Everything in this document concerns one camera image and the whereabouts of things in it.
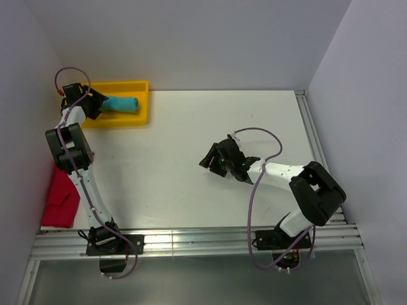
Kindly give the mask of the teal t shirt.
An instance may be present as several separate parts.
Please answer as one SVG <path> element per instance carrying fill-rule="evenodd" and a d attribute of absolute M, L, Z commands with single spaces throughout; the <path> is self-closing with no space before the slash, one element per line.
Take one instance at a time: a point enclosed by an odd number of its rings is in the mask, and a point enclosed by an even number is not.
<path fill-rule="evenodd" d="M 139 101 L 135 97 L 115 97 L 106 95 L 102 103 L 103 111 L 135 114 L 139 112 Z"/>

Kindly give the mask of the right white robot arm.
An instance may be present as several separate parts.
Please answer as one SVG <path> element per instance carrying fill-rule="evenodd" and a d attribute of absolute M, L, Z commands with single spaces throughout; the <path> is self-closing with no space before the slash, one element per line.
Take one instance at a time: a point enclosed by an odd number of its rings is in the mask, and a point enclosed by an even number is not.
<path fill-rule="evenodd" d="M 290 247 L 309 227 L 326 225 L 347 199 L 345 191 L 320 163 L 284 165 L 245 156 L 234 135 L 213 143 L 199 165 L 222 177 L 231 174 L 254 188 L 266 184 L 290 191 L 298 207 L 274 229 L 277 244 L 284 248 Z"/>

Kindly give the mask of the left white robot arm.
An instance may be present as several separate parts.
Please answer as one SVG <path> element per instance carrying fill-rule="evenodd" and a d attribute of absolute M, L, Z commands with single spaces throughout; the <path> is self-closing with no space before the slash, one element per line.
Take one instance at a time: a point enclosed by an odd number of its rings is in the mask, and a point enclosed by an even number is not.
<path fill-rule="evenodd" d="M 93 152 L 82 130 L 86 119 L 96 119 L 101 113 L 103 94 L 87 85 L 73 83 L 59 91 L 63 96 L 61 120 L 53 129 L 45 131 L 46 141 L 59 170 L 68 174 L 79 196 L 87 200 L 86 214 L 89 233 L 82 234 L 90 247 L 102 247 L 116 254 L 124 246 L 124 238 L 113 216 L 106 208 L 93 174 Z"/>

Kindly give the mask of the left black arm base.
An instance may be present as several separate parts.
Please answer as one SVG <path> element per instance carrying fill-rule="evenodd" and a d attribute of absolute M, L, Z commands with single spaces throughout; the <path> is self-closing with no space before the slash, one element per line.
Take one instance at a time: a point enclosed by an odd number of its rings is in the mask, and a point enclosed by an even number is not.
<path fill-rule="evenodd" d="M 88 233 L 78 230 L 79 237 L 87 242 L 85 255 L 99 258 L 99 269 L 103 273 L 119 275 L 124 272 L 130 255 L 141 255 L 144 250 L 144 235 L 124 234 L 123 236 L 134 245 L 131 245 L 106 230 L 104 227 L 90 228 Z"/>

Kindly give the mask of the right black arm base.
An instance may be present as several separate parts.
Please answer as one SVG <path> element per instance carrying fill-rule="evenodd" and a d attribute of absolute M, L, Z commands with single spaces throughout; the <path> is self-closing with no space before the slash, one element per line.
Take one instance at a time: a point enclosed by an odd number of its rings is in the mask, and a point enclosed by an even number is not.
<path fill-rule="evenodd" d="M 302 231 L 295 237 L 288 236 L 285 232 L 275 229 L 262 229 L 255 231 L 255 238 L 251 246 L 259 251 L 287 250 L 281 259 L 281 254 L 272 254 L 274 267 L 287 272 L 300 267 L 311 258 L 315 246 L 315 227 L 312 232 Z"/>

